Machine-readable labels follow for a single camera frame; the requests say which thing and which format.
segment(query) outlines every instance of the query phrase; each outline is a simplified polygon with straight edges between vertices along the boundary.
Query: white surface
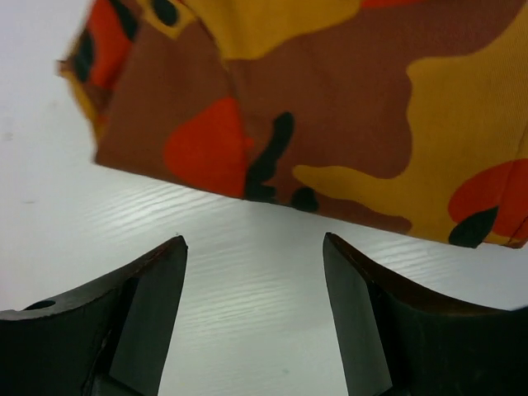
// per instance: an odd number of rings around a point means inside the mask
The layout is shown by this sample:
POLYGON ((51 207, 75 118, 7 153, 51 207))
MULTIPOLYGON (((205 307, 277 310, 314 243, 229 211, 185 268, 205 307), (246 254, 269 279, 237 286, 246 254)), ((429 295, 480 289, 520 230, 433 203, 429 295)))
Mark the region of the white surface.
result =
POLYGON ((86 5, 0 5, 0 310, 72 289, 179 233, 190 256, 161 396, 345 396, 326 231, 434 290, 528 304, 528 248, 427 243, 91 164, 87 125, 54 75, 86 5))

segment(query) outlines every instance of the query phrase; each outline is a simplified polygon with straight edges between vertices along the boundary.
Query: dark green spot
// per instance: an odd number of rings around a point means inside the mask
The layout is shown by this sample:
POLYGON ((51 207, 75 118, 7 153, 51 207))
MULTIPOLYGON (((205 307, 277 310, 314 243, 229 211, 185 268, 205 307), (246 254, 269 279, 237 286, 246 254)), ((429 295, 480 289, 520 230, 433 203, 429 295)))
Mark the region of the dark green spot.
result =
POLYGON ((276 203, 275 187, 264 186, 275 176, 279 159, 286 151, 294 133, 295 120, 291 113, 279 115, 273 121, 273 133, 270 142, 261 155, 249 167, 246 175, 244 195, 248 200, 276 203))
POLYGON ((81 83, 90 78, 93 66, 94 49, 93 39, 89 31, 84 31, 79 38, 77 53, 73 56, 73 71, 81 83))
POLYGON ((303 212, 317 212, 319 203, 315 198, 315 192, 310 187, 301 187, 291 197, 291 205, 303 212))
POLYGON ((458 224, 449 236, 451 245, 476 248, 491 233, 498 206, 470 215, 458 224))
POLYGON ((138 31, 138 22, 136 21, 132 12, 123 5, 119 0, 110 0, 110 4, 114 8, 115 14, 119 18, 119 22, 125 35, 129 40, 133 40, 138 31))
POLYGON ((178 10, 168 0, 152 0, 152 8, 164 25, 174 26, 178 22, 178 10))

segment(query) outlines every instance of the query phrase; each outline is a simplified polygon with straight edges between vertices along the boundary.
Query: camouflage fabric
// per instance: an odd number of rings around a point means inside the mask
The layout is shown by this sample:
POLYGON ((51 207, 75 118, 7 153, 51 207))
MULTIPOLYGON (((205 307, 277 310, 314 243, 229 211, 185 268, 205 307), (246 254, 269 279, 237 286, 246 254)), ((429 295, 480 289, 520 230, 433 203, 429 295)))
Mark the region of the camouflage fabric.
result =
POLYGON ((477 247, 528 240, 526 0, 95 0, 96 162, 477 247))

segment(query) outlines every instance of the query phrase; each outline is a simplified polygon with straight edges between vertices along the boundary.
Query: red-orange spot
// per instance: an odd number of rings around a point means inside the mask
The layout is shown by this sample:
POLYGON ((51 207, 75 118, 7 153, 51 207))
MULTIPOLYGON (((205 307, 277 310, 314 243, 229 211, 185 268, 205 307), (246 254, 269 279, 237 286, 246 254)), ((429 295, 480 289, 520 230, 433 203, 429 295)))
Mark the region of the red-orange spot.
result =
POLYGON ((365 0, 362 7, 392 7, 413 4, 414 2, 424 2, 426 0, 365 0))
POLYGON ((225 97, 178 127, 163 159, 189 186, 241 198, 248 170, 246 141, 237 102, 225 97))
POLYGON ((460 223, 495 206, 499 206, 495 234, 528 238, 528 159, 491 167, 466 181, 451 197, 449 213, 460 223))
POLYGON ((87 28, 95 51, 90 81, 98 87, 113 89, 132 44, 108 0, 95 1, 87 28))

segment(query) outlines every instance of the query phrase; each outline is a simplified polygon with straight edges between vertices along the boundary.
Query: folded cloth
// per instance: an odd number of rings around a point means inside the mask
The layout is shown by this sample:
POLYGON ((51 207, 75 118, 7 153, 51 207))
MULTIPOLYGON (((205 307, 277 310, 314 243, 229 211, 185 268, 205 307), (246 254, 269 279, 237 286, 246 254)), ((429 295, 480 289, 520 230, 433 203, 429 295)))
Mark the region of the folded cloth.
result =
POLYGON ((95 0, 96 162, 475 248, 528 240, 526 0, 95 0))

